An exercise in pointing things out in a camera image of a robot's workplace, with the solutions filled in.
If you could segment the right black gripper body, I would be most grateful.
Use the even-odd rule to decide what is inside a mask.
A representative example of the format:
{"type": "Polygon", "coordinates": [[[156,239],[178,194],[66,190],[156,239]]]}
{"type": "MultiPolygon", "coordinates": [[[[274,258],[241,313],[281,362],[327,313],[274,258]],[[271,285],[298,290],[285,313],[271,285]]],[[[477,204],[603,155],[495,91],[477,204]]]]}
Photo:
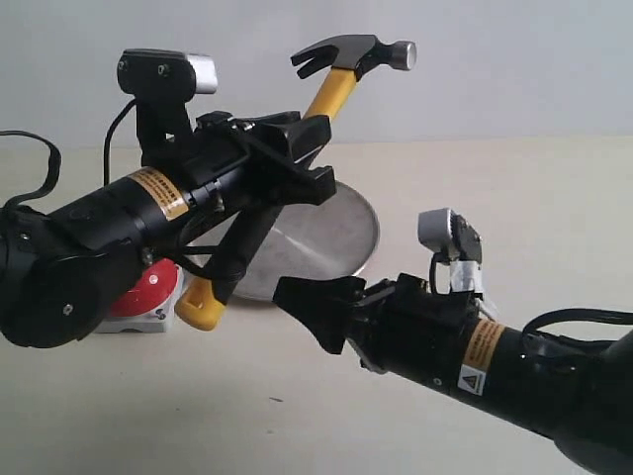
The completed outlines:
{"type": "Polygon", "coordinates": [[[478,319],[476,293],[433,293],[426,280],[402,273],[362,291],[351,306],[346,339],[372,372],[453,391],[466,333],[478,319]]]}

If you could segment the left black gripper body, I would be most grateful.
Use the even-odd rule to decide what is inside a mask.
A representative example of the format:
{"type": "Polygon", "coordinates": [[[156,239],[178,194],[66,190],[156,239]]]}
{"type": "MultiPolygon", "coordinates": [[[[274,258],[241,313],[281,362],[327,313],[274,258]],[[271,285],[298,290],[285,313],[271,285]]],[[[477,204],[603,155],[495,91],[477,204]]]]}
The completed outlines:
{"type": "Polygon", "coordinates": [[[196,130],[169,138],[158,116],[140,114],[140,215],[226,218],[249,204],[244,165],[252,147],[224,113],[207,114],[196,130]]]}

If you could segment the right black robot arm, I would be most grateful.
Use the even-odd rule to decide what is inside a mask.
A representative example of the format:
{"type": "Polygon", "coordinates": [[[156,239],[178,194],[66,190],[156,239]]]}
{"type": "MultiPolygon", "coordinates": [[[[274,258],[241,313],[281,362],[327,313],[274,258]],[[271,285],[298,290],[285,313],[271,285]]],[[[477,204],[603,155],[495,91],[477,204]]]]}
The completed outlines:
{"type": "Polygon", "coordinates": [[[428,387],[546,439],[593,474],[632,470],[632,338],[579,340],[546,332],[562,322],[630,326],[625,312],[562,309],[517,330],[481,316],[471,291],[437,293],[401,274],[283,277],[274,304],[330,354],[428,387]]]}

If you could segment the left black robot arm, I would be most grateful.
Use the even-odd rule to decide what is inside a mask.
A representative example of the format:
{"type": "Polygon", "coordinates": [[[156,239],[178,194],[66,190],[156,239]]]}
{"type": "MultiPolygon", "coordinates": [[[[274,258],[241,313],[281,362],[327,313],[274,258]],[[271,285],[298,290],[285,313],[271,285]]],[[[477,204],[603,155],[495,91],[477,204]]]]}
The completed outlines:
{"type": "Polygon", "coordinates": [[[50,213],[18,195],[1,210],[1,332],[51,348],[94,331],[152,263],[169,258],[224,304],[281,210],[335,191],[313,167],[328,116],[201,116],[185,138],[148,132],[141,167],[50,213]]]}

